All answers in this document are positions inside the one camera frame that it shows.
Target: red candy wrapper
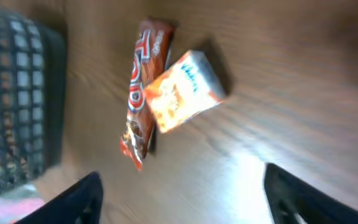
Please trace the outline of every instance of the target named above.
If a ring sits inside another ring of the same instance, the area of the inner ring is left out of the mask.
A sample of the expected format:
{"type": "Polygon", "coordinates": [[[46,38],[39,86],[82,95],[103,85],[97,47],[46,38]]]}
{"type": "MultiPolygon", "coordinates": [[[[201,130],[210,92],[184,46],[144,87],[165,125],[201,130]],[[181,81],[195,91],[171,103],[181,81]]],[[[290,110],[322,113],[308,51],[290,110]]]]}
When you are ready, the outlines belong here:
{"type": "Polygon", "coordinates": [[[149,150],[155,128],[143,89],[165,71],[174,31],[172,25],[162,21],[147,19],[140,23],[129,86],[126,130],[119,140],[122,153],[134,161],[138,170],[142,169],[142,159],[149,150]]]}

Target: small box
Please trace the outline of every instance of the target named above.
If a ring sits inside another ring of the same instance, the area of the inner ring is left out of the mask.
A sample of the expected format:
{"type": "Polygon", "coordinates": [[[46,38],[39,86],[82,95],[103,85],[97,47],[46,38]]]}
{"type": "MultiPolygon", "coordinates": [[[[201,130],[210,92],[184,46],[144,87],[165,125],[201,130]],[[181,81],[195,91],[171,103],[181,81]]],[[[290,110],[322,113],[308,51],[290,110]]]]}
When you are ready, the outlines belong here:
{"type": "Polygon", "coordinates": [[[226,96],[204,53],[189,50],[149,84],[144,96],[161,133],[222,102],[226,96]]]}

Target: candy bar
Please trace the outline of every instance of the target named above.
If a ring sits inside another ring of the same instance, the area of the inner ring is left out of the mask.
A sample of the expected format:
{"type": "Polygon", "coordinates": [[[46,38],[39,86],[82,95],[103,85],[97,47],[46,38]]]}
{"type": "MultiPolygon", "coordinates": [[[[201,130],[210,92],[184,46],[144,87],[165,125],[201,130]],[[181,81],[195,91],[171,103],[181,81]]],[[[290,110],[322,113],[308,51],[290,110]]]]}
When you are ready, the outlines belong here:
{"type": "Polygon", "coordinates": [[[143,89],[164,72],[174,31],[170,24],[153,19],[140,23],[140,38],[135,45],[129,86],[126,130],[119,141],[121,151],[134,161],[139,170],[155,127],[143,89]]]}
{"type": "Polygon", "coordinates": [[[144,90],[161,133],[222,102],[226,96],[204,53],[189,50],[144,90]]]}

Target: brown wood surface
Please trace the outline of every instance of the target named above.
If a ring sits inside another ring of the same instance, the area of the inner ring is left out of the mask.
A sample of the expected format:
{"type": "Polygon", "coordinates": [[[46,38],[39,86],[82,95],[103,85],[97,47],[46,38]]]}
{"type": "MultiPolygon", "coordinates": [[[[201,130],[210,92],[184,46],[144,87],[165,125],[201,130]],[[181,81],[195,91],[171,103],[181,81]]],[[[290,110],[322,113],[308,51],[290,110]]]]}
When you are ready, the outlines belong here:
{"type": "Polygon", "coordinates": [[[103,222],[240,223],[251,153],[358,209],[358,0],[0,4],[67,24],[63,162],[37,181],[45,198],[99,170],[103,222]],[[178,22],[172,58],[213,39],[233,85],[224,104],[159,136],[137,173],[117,140],[147,15],[178,22]]]}

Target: black object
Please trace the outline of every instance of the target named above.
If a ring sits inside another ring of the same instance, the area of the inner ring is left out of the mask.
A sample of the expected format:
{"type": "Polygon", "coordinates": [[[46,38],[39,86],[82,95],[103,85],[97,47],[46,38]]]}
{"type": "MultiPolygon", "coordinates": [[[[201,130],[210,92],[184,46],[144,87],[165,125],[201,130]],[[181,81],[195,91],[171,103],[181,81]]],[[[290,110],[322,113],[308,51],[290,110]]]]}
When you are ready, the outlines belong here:
{"type": "Polygon", "coordinates": [[[59,160],[65,66],[60,35],[0,9],[0,194],[59,160]]]}
{"type": "Polygon", "coordinates": [[[358,211],[312,188],[274,164],[268,164],[265,193],[276,224],[358,223],[358,211]]]}
{"type": "Polygon", "coordinates": [[[92,172],[17,224],[97,224],[102,202],[100,176],[92,172]]]}

